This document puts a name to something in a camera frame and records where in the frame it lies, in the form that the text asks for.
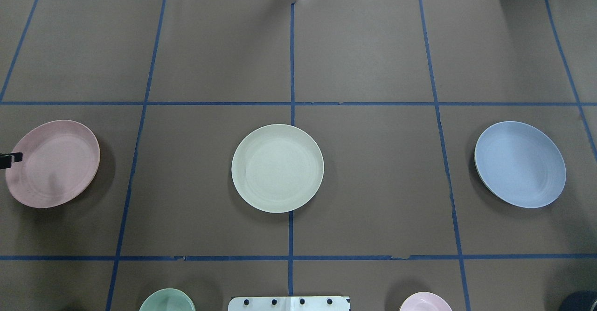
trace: blue plate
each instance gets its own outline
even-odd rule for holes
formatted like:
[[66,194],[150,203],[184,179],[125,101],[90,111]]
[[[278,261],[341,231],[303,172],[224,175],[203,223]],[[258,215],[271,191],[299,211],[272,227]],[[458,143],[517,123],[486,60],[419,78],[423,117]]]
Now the blue plate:
[[499,122],[487,128],[475,147],[475,165],[493,194],[518,207],[548,205],[566,183],[558,147],[542,131],[522,122]]

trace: plate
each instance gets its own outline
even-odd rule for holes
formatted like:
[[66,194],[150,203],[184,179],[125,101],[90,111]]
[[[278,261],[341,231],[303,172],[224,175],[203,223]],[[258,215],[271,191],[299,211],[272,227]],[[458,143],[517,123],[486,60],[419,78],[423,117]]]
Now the plate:
[[6,170],[8,189],[29,207],[55,207],[77,197],[95,177],[100,145],[89,128],[71,120],[42,124],[13,149],[23,162]]
[[194,304],[181,290],[167,288],[151,294],[139,311],[194,311]]
[[493,124],[475,146],[483,183],[503,201],[524,208],[554,202],[566,183],[566,166],[555,143],[522,122]]
[[284,213],[307,203],[324,177],[324,157],[309,134],[287,124],[261,127],[238,145],[232,181],[256,209]]
[[436,294],[417,292],[404,301],[399,311],[452,311],[452,308]]

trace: white mounting plate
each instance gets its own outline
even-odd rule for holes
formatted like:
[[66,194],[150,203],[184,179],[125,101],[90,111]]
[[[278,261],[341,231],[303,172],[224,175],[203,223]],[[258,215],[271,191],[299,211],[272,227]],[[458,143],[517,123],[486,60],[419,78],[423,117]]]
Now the white mounting plate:
[[236,297],[228,311],[350,311],[350,297]]

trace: green bowl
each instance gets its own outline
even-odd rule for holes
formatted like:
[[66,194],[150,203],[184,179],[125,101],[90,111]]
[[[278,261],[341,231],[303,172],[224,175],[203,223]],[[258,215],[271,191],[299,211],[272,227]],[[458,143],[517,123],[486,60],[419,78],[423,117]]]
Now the green bowl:
[[195,311],[193,301],[177,289],[162,289],[154,292],[141,305],[139,311]]

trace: black object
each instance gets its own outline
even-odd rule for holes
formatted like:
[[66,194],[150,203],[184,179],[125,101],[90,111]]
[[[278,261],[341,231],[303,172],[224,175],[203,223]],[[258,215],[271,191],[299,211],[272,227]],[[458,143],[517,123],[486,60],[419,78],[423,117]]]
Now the black object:
[[597,291],[577,291],[563,300],[559,311],[597,311]]
[[14,162],[23,162],[23,153],[0,154],[0,169],[8,169]]

